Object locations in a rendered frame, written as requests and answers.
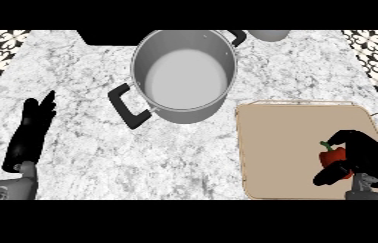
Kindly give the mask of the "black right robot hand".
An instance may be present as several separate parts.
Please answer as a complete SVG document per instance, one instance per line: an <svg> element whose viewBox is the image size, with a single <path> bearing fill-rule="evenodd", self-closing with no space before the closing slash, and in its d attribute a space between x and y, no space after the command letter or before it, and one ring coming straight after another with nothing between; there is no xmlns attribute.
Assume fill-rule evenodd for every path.
<svg viewBox="0 0 378 243"><path fill-rule="evenodd" d="M355 173L366 173L378 179L378 141L357 130L339 130L326 143L332 149L342 147L345 149L345 166ZM332 185L321 184L317 178L312 178L315 186Z"/></svg>

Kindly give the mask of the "beige tray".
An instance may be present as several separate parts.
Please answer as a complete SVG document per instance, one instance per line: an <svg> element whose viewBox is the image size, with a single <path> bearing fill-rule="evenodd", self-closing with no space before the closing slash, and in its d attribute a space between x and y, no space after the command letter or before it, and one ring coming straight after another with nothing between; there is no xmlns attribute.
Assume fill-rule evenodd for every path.
<svg viewBox="0 0 378 243"><path fill-rule="evenodd" d="M351 181L312 184L320 145L340 129L378 140L366 109L349 102L256 101L236 107L242 185L252 199L340 200Z"/></svg>

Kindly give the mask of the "red bell pepper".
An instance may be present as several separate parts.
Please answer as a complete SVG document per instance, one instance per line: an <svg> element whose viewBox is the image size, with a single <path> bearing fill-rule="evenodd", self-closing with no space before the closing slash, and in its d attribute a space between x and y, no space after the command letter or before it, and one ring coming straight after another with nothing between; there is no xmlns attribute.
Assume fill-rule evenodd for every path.
<svg viewBox="0 0 378 243"><path fill-rule="evenodd" d="M318 154L323 170L318 172L317 178L321 184L332 184L340 179L348 179L352 176L352 171L345 166L345 149L342 147L332 149L324 141L320 142L320 145L326 151Z"/></svg>

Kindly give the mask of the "black flat appliance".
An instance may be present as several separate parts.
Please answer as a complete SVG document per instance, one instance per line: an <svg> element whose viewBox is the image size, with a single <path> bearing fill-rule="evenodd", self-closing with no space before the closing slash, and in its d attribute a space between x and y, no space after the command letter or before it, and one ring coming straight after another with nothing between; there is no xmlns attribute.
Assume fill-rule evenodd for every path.
<svg viewBox="0 0 378 243"><path fill-rule="evenodd" d="M137 46L150 30L78 30L87 45L92 46Z"/></svg>

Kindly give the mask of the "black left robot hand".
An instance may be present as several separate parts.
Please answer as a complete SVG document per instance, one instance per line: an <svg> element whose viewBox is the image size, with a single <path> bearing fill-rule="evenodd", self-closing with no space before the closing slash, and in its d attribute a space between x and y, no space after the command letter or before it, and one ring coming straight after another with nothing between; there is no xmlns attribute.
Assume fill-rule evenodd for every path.
<svg viewBox="0 0 378 243"><path fill-rule="evenodd" d="M25 161L38 163L44 137L50 128L54 111L54 91L42 101L27 98L23 102L20 124L11 136L1 165L4 172L17 173Z"/></svg>

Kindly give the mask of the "grey metal pot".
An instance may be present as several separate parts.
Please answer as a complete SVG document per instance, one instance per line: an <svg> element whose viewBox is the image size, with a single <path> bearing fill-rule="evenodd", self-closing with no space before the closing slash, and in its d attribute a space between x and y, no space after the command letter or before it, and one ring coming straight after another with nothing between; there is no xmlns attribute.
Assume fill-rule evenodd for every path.
<svg viewBox="0 0 378 243"><path fill-rule="evenodd" d="M237 72L233 40L214 30L156 30L140 42L129 65L132 82L107 93L126 126L134 129L153 116L177 124L203 121L218 111Z"/></svg>

